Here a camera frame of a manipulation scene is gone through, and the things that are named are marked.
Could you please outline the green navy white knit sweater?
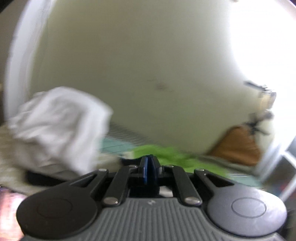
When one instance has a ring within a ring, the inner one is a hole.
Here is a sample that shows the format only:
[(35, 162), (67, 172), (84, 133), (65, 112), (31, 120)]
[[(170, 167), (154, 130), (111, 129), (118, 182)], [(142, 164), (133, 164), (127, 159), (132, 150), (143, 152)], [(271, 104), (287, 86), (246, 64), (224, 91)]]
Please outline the green navy white knit sweater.
[(205, 169), (216, 175), (227, 178), (228, 171), (225, 167), (213, 161), (202, 160), (190, 154), (182, 153), (173, 147), (161, 147), (157, 145), (144, 145), (132, 150), (133, 157), (139, 158), (146, 155), (154, 155), (161, 165), (174, 165), (182, 167), (186, 172), (193, 173), (195, 169)]

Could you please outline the orange brown pillow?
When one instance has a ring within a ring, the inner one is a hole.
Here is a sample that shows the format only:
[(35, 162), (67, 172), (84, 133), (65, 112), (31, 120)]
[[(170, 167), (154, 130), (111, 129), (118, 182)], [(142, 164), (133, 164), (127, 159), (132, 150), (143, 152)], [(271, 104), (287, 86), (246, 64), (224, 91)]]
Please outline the orange brown pillow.
[(240, 125), (229, 128), (208, 155), (234, 164), (253, 167), (260, 161), (261, 150), (250, 128)]

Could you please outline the white folded garment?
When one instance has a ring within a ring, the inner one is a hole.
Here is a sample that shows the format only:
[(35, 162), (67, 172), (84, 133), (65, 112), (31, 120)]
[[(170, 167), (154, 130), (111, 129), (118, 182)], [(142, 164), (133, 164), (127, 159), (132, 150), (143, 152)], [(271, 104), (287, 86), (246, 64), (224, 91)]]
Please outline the white folded garment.
[(106, 103), (74, 88), (38, 92), (8, 122), (14, 163), (65, 180), (92, 172), (112, 114)]

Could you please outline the black folded garment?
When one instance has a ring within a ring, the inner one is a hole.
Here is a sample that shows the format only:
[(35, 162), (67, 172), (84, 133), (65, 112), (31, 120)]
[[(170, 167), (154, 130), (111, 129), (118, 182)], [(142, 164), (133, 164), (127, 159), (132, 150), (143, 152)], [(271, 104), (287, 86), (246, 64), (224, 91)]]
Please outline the black folded garment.
[(26, 180), (33, 186), (53, 187), (66, 182), (43, 174), (27, 171), (25, 174)]

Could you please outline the patterned beige teal bedsheet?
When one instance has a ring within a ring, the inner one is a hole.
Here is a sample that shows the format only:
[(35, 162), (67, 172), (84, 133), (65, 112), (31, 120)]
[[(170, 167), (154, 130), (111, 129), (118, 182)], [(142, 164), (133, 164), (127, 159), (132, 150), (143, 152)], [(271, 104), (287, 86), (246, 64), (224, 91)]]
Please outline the patterned beige teal bedsheet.
[[(29, 184), (25, 177), (25, 170), (15, 166), (14, 143), (8, 126), (3, 124), (1, 126), (1, 185), (27, 195), (32, 195), (43, 190), (42, 186)], [(146, 144), (140, 137), (133, 136), (113, 127), (102, 141), (102, 146), (99, 148), (98, 160), (99, 162), (108, 162), (116, 160), (119, 157), (133, 159), (132, 150), (144, 145)], [(212, 156), (190, 155), (201, 158), (202, 160), (211, 160), (225, 167), (228, 171), (227, 178), (230, 180), (260, 189), (257, 179), (252, 174), (252, 167), (231, 164), (228, 161)]]

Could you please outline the black tape star on wall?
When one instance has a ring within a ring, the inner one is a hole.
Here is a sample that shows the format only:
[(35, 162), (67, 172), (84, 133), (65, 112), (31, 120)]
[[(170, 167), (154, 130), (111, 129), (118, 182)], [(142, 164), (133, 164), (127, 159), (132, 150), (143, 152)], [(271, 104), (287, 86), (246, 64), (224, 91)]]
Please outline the black tape star on wall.
[(249, 127), (249, 131), (252, 136), (254, 136), (256, 133), (262, 133), (263, 135), (267, 136), (270, 135), (270, 133), (260, 129), (259, 125), (262, 121), (272, 119), (273, 113), (271, 111), (262, 110), (256, 113), (251, 113), (249, 115), (249, 121), (245, 122), (244, 124)]

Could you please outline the metal bed frame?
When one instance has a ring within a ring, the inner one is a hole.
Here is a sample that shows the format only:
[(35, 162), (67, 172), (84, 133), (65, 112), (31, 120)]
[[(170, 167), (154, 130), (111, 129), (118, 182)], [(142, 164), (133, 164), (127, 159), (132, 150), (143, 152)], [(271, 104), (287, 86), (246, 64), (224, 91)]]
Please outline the metal bed frame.
[(295, 193), (295, 137), (275, 138), (252, 174), (260, 189), (286, 202)]

